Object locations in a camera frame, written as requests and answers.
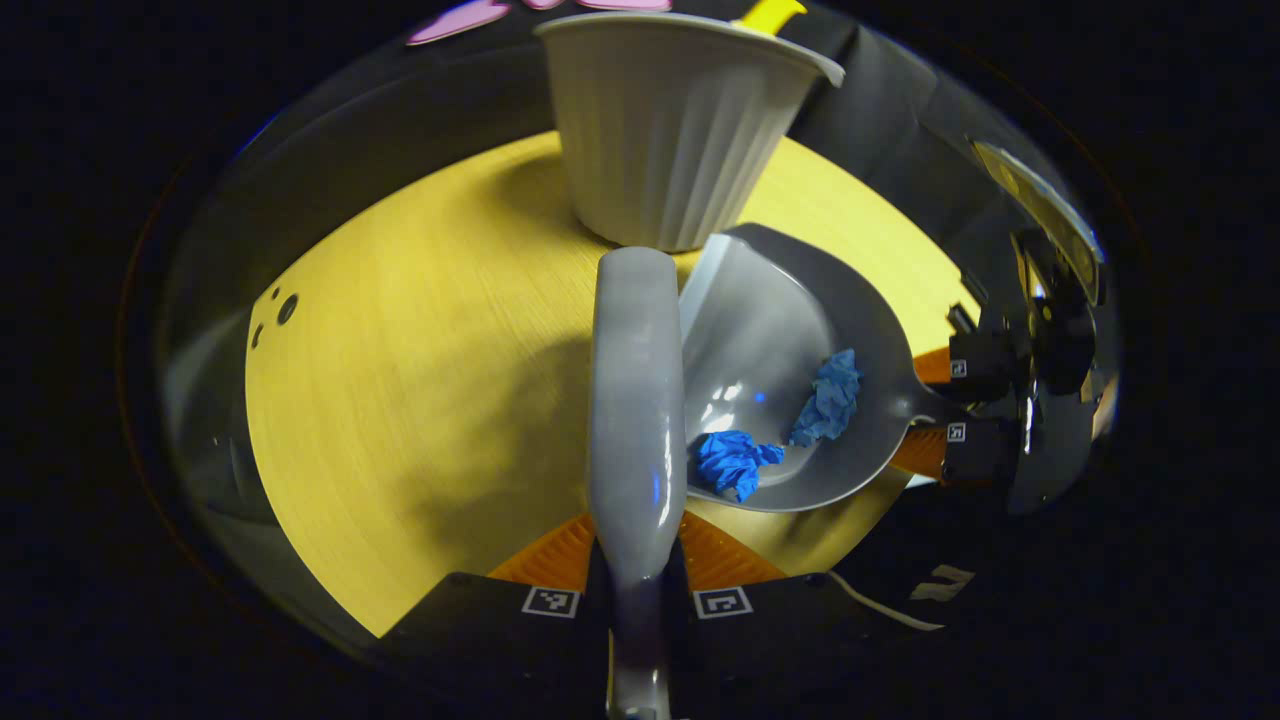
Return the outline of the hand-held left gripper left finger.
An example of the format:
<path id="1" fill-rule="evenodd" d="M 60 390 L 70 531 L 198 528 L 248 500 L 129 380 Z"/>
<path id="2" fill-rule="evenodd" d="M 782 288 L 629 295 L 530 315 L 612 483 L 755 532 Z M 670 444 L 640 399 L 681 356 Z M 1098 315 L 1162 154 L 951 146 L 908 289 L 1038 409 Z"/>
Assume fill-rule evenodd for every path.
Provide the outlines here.
<path id="1" fill-rule="evenodd" d="M 448 574 L 376 642 L 376 661 L 453 706 L 604 706 L 609 579 L 579 515 L 486 575 Z"/>

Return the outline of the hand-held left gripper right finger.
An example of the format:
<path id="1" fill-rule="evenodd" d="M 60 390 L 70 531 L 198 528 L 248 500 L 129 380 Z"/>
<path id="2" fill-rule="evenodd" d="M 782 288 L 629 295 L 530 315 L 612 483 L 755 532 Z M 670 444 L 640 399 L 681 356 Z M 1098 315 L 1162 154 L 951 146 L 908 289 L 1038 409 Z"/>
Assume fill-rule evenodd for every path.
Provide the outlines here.
<path id="1" fill-rule="evenodd" d="M 678 620 L 678 705 L 858 706 L 876 697 L 905 626 L 855 600 L 831 573 L 785 577 L 692 512 L 678 539 L 689 591 Z"/>

